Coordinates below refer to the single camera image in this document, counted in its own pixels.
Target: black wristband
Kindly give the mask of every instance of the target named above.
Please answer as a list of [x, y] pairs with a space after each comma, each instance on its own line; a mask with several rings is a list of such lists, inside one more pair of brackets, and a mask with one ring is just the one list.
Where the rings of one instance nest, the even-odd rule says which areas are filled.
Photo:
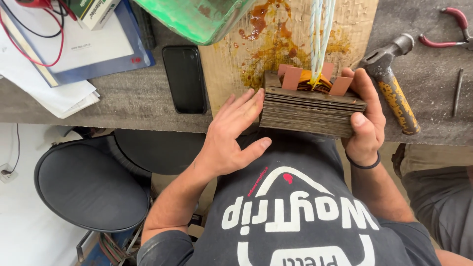
[[376, 162], [370, 166], [361, 166], [361, 165], [358, 165], [356, 164], [355, 162], [353, 162], [353, 160], [348, 156], [347, 152], [345, 152], [345, 155], [347, 156], [347, 159], [348, 161], [351, 163], [351, 165], [353, 165], [354, 167], [356, 168], [359, 168], [359, 169], [363, 169], [363, 170], [368, 170], [368, 169], [373, 169], [375, 168], [380, 162], [381, 162], [381, 155], [379, 155], [379, 152], [376, 151], [376, 153], [378, 154], [378, 159], [376, 160]]

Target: workbench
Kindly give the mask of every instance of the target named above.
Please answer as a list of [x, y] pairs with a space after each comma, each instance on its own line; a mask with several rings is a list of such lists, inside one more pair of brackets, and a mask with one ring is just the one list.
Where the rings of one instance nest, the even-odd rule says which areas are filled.
[[[462, 39], [453, 17], [438, 11], [447, 6], [460, 9], [473, 23], [469, 0], [379, 0], [367, 52], [385, 46], [400, 33], [409, 33], [416, 39], [412, 52], [396, 58], [392, 68], [422, 127], [415, 136], [403, 135], [380, 94], [388, 142], [473, 145], [473, 114], [469, 106], [473, 97], [473, 52], [462, 47], [433, 49], [417, 41], [421, 33], [433, 41]], [[153, 23], [158, 43], [153, 51], [156, 65], [90, 80], [101, 95], [97, 104], [59, 119], [10, 81], [1, 79], [0, 122], [206, 132], [212, 121], [210, 110], [205, 115], [175, 112], [161, 57], [163, 47], [189, 42], [156, 20]], [[452, 118], [460, 68], [464, 68], [464, 81], [458, 113]]]

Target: hammer head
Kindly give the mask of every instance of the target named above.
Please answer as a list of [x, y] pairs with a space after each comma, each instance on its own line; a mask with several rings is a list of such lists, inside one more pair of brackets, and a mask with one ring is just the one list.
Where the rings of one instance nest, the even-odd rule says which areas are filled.
[[403, 33], [391, 41], [383, 48], [376, 49], [368, 53], [361, 59], [360, 65], [363, 66], [373, 78], [382, 77], [391, 71], [391, 63], [394, 58], [400, 55], [406, 55], [412, 51], [414, 39], [407, 33]]

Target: electrical outlet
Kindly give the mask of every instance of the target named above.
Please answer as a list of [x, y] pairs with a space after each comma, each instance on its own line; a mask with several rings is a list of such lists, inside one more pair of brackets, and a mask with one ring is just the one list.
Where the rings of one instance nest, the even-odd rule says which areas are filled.
[[11, 172], [13, 170], [13, 167], [11, 167], [8, 163], [0, 166], [0, 180], [7, 184], [7, 183], [10, 183], [11, 181], [13, 181], [15, 178], [17, 178], [18, 176], [18, 173], [17, 172], [13, 172], [11, 174], [7, 174], [7, 173], [3, 173], [3, 171], [6, 170], [6, 171], [9, 171]]

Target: hammer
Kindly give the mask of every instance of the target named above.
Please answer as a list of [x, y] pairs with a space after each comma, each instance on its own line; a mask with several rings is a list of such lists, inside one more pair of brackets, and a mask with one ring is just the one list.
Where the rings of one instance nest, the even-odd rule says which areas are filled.
[[415, 135], [420, 132], [420, 126], [414, 117], [411, 107], [407, 103], [393, 70], [391, 63], [394, 58], [406, 55], [414, 47], [414, 39], [403, 33], [383, 48], [368, 53], [360, 62], [383, 92], [386, 101], [391, 107], [397, 121], [406, 135]]

